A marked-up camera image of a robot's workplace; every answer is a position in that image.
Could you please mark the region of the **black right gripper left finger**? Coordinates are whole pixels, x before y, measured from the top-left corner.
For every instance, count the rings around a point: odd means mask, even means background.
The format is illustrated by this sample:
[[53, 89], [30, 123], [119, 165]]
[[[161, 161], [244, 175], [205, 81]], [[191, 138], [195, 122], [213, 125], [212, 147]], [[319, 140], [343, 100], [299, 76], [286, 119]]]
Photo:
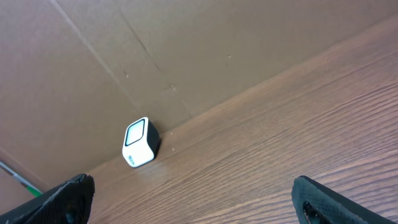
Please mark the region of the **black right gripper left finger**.
[[1, 215], [1, 223], [87, 224], [94, 194], [94, 178], [87, 174], [78, 174]]

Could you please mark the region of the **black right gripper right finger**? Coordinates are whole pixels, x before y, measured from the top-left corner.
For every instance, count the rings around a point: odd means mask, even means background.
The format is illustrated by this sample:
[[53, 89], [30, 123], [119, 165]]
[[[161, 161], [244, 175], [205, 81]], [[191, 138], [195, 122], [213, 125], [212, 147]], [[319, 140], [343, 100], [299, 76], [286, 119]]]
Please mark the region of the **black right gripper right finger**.
[[394, 224], [304, 175], [294, 180], [292, 203], [300, 224]]

